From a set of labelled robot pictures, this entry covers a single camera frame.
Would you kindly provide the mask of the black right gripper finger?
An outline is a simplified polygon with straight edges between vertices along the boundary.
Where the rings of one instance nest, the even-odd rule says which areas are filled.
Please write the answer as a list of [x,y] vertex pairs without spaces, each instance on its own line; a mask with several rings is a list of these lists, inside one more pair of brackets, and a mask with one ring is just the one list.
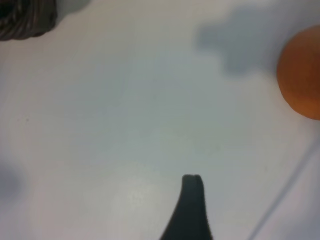
[[160,237],[162,240],[212,240],[200,175],[182,177],[181,191],[172,216]]

